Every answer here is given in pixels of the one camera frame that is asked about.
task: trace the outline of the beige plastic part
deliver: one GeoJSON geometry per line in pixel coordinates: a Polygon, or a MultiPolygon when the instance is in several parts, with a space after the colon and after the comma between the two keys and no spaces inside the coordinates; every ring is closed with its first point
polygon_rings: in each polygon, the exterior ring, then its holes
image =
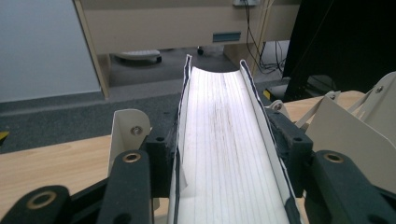
{"type": "Polygon", "coordinates": [[[357,117],[396,145],[396,72],[381,78],[357,117]]]}
{"type": "Polygon", "coordinates": [[[372,184],[396,193],[395,146],[331,99],[323,98],[306,134],[314,142],[314,151],[329,149],[347,155],[372,184]]]}
{"type": "Polygon", "coordinates": [[[126,150],[139,149],[150,131],[149,117],[144,112],[125,109],[114,113],[108,161],[109,175],[116,157],[126,150]]]}
{"type": "MultiPolygon", "coordinates": [[[[338,97],[340,96],[340,91],[329,91],[326,93],[326,95],[323,98],[328,98],[331,99],[332,101],[335,101],[337,103],[338,101],[338,97]]],[[[323,99],[321,99],[319,102],[317,102],[314,106],[312,106],[312,108],[310,110],[308,110],[308,112],[305,113],[305,115],[303,115],[302,118],[300,118],[295,124],[298,128],[303,127],[303,125],[305,125],[305,123],[311,119],[315,113],[317,113],[318,108],[320,107],[320,104],[322,103],[323,99]]]]}
{"type": "Polygon", "coordinates": [[[275,100],[270,105],[266,106],[266,108],[270,108],[282,113],[286,118],[290,119],[288,110],[281,100],[275,100]]]}

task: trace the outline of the screw hole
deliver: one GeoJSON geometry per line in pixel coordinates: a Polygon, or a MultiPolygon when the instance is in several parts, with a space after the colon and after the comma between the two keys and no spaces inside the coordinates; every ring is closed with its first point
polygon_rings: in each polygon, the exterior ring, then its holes
{"type": "Polygon", "coordinates": [[[140,135],[142,132],[143,132],[143,129],[140,126],[135,126],[131,129],[131,134],[136,135],[136,136],[140,135]]]}
{"type": "Polygon", "coordinates": [[[332,153],[326,153],[324,154],[324,158],[328,161],[332,161],[332,162],[337,162],[337,163],[341,163],[344,162],[344,159],[336,154],[332,154],[332,153]]]}
{"type": "Polygon", "coordinates": [[[38,193],[32,197],[26,204],[29,209],[38,209],[52,203],[56,198],[56,193],[50,190],[38,193]]]}
{"type": "Polygon", "coordinates": [[[369,219],[369,221],[370,221],[371,223],[375,223],[375,224],[388,224],[388,222],[387,222],[384,218],[379,217],[379,216],[377,216],[377,215],[369,215],[369,216],[368,216],[368,219],[369,219]]]}
{"type": "Polygon", "coordinates": [[[131,222],[131,220],[132,220],[131,215],[129,215],[127,213],[122,213],[113,219],[113,223],[114,224],[128,224],[131,222]]]}
{"type": "Polygon", "coordinates": [[[140,154],[134,152],[134,153],[125,155],[122,159],[125,162],[135,162],[135,161],[140,160],[140,157],[141,157],[140,154]]]}
{"type": "Polygon", "coordinates": [[[375,90],[375,93],[380,93],[382,90],[384,90],[384,86],[378,87],[378,89],[375,90]]]}

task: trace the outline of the wooden desk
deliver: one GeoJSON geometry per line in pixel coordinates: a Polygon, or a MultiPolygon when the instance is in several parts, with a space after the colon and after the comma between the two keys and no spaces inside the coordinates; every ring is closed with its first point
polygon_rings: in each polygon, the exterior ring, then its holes
{"type": "MultiPolygon", "coordinates": [[[[224,53],[239,66],[256,68],[246,47],[245,7],[229,0],[123,1],[74,0],[104,96],[109,96],[109,53],[226,45],[224,53]],[[240,38],[214,41],[213,34],[240,32],[240,38]]],[[[265,41],[288,40],[300,0],[262,0],[249,8],[250,34],[262,48],[265,41]]],[[[259,52],[251,45],[257,59],[259,52]]]]}
{"type": "MultiPolygon", "coordinates": [[[[339,104],[348,107],[363,94],[348,91],[339,104]]],[[[300,118],[320,97],[286,103],[290,119],[300,118]]],[[[24,194],[47,185],[63,185],[74,194],[106,178],[110,136],[0,155],[0,217],[24,194]]]]}

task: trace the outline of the open book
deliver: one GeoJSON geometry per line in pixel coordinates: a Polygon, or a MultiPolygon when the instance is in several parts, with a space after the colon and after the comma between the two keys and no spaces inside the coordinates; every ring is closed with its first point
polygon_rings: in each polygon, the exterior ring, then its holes
{"type": "Polygon", "coordinates": [[[168,223],[289,223],[290,192],[245,62],[186,64],[168,223]]]}

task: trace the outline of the metal bolt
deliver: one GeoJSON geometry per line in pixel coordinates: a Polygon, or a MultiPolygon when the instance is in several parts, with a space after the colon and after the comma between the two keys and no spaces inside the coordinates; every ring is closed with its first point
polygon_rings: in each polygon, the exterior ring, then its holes
{"type": "Polygon", "coordinates": [[[280,110],[282,108],[282,104],[274,105],[274,110],[280,110]]]}
{"type": "Polygon", "coordinates": [[[32,210],[45,207],[52,203],[56,198],[56,193],[52,190],[46,190],[33,196],[26,204],[26,207],[32,210]]]}
{"type": "Polygon", "coordinates": [[[380,86],[376,89],[375,93],[380,93],[382,90],[384,90],[384,86],[380,86]]]}
{"type": "Polygon", "coordinates": [[[131,134],[133,135],[140,135],[143,132],[142,127],[135,126],[131,129],[131,134]]]}
{"type": "Polygon", "coordinates": [[[324,159],[331,161],[331,162],[335,162],[335,163],[342,163],[344,162],[344,159],[342,157],[340,157],[337,154],[334,153],[326,153],[323,155],[324,159]]]}
{"type": "Polygon", "coordinates": [[[139,153],[129,153],[127,155],[125,155],[122,160],[125,162],[136,162],[138,160],[140,160],[141,156],[139,153]]]}

